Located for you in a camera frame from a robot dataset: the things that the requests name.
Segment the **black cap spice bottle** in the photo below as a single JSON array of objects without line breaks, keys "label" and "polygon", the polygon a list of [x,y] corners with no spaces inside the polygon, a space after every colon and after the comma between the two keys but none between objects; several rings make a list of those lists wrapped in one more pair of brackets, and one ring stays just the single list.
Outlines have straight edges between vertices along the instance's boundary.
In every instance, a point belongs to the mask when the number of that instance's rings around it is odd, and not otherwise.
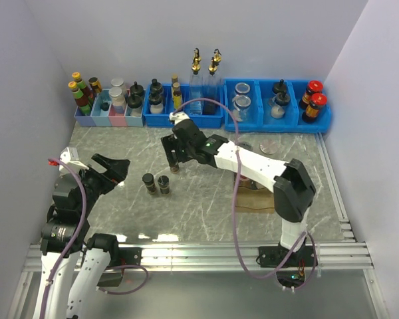
[{"label": "black cap spice bottle", "polygon": [[178,163],[174,163],[172,165],[170,165],[170,171],[172,173],[178,173],[180,170],[179,164]]}]

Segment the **silver lid spice jar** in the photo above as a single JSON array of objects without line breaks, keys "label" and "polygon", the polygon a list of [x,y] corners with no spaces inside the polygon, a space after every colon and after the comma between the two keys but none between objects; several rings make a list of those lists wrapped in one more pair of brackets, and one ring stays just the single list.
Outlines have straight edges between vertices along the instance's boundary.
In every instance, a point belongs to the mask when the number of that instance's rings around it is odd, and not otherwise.
[{"label": "silver lid spice jar", "polygon": [[279,149],[279,144],[275,140],[265,140],[259,144],[261,152],[267,155],[276,154]]}]

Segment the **pink lid spice jar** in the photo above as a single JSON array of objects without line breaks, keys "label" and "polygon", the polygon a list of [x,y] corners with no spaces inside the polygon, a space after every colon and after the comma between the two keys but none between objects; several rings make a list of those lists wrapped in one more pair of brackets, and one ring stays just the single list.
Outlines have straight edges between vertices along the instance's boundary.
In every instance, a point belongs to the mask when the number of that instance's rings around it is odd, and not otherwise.
[{"label": "pink lid spice jar", "polygon": [[253,182],[249,178],[241,176],[239,178],[239,186],[246,187],[248,189],[253,189]]}]

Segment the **yellow lid spice jar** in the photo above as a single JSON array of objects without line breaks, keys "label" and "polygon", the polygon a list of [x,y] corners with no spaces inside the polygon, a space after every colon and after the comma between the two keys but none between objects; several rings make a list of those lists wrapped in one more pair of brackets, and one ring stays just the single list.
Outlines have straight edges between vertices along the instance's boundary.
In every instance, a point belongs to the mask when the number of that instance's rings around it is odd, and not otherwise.
[{"label": "yellow lid spice jar", "polygon": [[260,183],[254,182],[251,184],[252,190],[261,190],[261,189],[266,189],[265,186],[261,185]]}]

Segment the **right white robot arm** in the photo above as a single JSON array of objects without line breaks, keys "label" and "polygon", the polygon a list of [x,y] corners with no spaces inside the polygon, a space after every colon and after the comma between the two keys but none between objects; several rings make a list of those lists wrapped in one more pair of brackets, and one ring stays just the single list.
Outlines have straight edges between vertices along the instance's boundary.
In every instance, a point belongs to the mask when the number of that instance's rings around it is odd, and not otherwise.
[{"label": "right white robot arm", "polygon": [[185,114],[170,114],[172,134],[161,139],[169,167],[195,160],[214,168],[239,172],[263,187],[274,198],[275,212],[282,218],[279,256],[286,265],[295,265],[303,257],[301,246],[307,230],[307,213],[316,188],[304,164],[267,158],[235,145],[219,135],[207,137]]}]

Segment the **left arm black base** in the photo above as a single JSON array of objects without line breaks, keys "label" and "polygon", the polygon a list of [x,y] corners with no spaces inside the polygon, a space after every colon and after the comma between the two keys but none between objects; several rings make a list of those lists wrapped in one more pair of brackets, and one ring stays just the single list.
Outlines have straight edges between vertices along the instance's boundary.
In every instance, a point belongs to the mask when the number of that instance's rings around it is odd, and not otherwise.
[{"label": "left arm black base", "polygon": [[119,250],[117,257],[112,257],[105,272],[98,281],[100,288],[118,287],[123,279],[124,270],[111,270],[110,267],[121,265],[140,265],[142,249],[140,247],[126,247]]}]

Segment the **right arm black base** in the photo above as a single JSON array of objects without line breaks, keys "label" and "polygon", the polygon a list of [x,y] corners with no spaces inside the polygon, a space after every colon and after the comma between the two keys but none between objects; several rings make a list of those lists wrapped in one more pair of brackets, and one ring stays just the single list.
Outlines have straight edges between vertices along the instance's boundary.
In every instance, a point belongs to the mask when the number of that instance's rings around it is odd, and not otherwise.
[{"label": "right arm black base", "polygon": [[[261,268],[275,268],[278,266],[288,250],[282,246],[260,246],[256,263]],[[282,266],[283,270],[276,273],[277,282],[284,289],[295,291],[307,281],[306,268],[315,270],[319,265],[313,247],[303,245],[297,252],[292,253]]]}]

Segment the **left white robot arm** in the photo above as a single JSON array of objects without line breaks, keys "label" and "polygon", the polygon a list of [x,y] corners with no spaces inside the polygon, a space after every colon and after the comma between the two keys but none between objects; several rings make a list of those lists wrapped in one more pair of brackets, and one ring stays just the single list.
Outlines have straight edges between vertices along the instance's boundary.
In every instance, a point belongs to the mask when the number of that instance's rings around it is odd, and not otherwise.
[{"label": "left white robot arm", "polygon": [[41,283],[34,318],[83,318],[102,273],[120,261],[116,236],[84,238],[90,228],[89,213],[100,196],[126,179],[130,161],[100,154],[94,154],[92,160],[104,172],[70,154],[49,159],[50,165],[67,173],[57,179],[41,231]]}]

